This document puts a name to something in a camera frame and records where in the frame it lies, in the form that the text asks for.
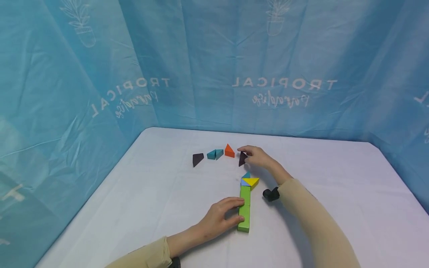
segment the wooden block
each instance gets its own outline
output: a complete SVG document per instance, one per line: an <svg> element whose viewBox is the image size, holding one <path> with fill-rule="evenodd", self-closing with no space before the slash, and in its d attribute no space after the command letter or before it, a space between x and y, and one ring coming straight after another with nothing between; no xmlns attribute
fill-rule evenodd
<svg viewBox="0 0 429 268"><path fill-rule="evenodd" d="M204 154L194 154L192 156L193 167L195 167L196 165L198 165L203 159L204 159Z"/></svg>
<svg viewBox="0 0 429 268"><path fill-rule="evenodd" d="M225 148L225 155L227 157L235 158L236 154L234 153L234 150L231 148L229 144L227 144L227 147Z"/></svg>
<svg viewBox="0 0 429 268"><path fill-rule="evenodd" d="M247 183L244 179L241 179L240 185L241 186L250 186L250 184Z"/></svg>
<svg viewBox="0 0 429 268"><path fill-rule="evenodd" d="M224 150L223 149L217 149L216 150L216 160L218 160L223 155L224 155Z"/></svg>
<svg viewBox="0 0 429 268"><path fill-rule="evenodd" d="M240 153L239 166L242 166L242 165L244 165L244 163L246 163L246 162L244 161L244 159L246 159L246 158L247 158L247 155L246 155L245 153L241 152L241 153Z"/></svg>
<svg viewBox="0 0 429 268"><path fill-rule="evenodd" d="M207 153L207 158L215 160L216 159L216 150L213 150L210 153Z"/></svg>
<svg viewBox="0 0 429 268"><path fill-rule="evenodd" d="M258 185L259 178L243 178L242 181L245 181L250 186L251 191Z"/></svg>
<svg viewBox="0 0 429 268"><path fill-rule="evenodd" d="M244 222L239 223L237 230L241 232L249 232L250 229L250 206L241 206L239 215L244 217Z"/></svg>
<svg viewBox="0 0 429 268"><path fill-rule="evenodd" d="M244 199L244 205L250 206L250 186L240 186L240 197Z"/></svg>
<svg viewBox="0 0 429 268"><path fill-rule="evenodd" d="M244 174L244 176L242 177L242 179L243 178L250 178L250 172L247 172L246 174Z"/></svg>

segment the green rectangular block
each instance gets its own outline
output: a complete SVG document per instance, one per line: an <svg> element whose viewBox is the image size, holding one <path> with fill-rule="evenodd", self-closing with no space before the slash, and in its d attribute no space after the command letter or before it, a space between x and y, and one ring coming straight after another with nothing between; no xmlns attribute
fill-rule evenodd
<svg viewBox="0 0 429 268"><path fill-rule="evenodd" d="M244 217L244 222L239 223L237 230L241 232L249 232L250 229L250 206L241 206L239 215Z"/></svg>
<svg viewBox="0 0 429 268"><path fill-rule="evenodd" d="M245 206L250 206L250 186L241 186L240 197L244 199Z"/></svg>

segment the right hand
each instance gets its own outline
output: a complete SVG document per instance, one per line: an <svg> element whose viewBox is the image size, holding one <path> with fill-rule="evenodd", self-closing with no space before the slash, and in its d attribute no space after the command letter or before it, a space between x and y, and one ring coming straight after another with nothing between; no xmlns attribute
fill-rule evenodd
<svg viewBox="0 0 429 268"><path fill-rule="evenodd" d="M261 166L269 169L276 161L269 156L264 150L259 147L246 145L237 149L239 152L245 152L248 158L245 159L246 163Z"/></svg>

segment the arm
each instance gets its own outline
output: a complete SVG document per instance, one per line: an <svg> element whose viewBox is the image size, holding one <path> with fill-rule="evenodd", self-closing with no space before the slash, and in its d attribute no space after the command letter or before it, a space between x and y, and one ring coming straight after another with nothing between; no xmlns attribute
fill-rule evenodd
<svg viewBox="0 0 429 268"><path fill-rule="evenodd" d="M317 268L359 268L347 237L323 205L283 166L261 148L244 146L247 163L266 168L280 186L278 192L285 208L297 217L309 238Z"/></svg>
<svg viewBox="0 0 429 268"><path fill-rule="evenodd" d="M172 258L214 239L244 221L244 218L239 215L225 219L227 211L242 205L244 205L242 198L222 199L210 207L206 216L198 224L141 247L117 259L106 268L168 268Z"/></svg>

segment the yellow triangular block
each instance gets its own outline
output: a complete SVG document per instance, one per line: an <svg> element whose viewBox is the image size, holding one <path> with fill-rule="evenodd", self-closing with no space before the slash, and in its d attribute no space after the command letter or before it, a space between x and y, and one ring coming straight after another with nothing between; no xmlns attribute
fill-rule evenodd
<svg viewBox="0 0 429 268"><path fill-rule="evenodd" d="M243 178L242 180L250 185L250 191L253 190L253 188L255 188L259 183L259 178Z"/></svg>

